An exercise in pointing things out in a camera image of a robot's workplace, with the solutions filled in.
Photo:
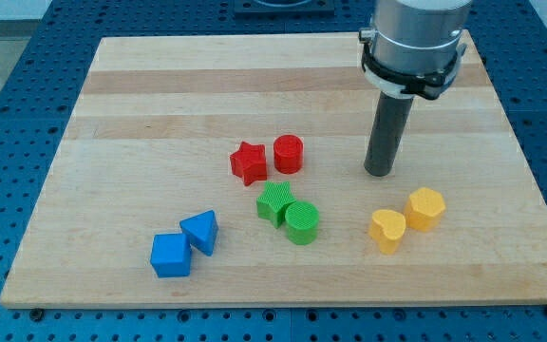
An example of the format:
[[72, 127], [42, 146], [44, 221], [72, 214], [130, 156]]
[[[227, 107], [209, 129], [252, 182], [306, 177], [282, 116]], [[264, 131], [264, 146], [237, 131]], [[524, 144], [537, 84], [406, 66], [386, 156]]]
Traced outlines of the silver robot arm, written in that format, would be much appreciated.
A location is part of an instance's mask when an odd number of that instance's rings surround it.
[[438, 99], [454, 82], [471, 0], [375, 0], [359, 30], [366, 79], [387, 96]]

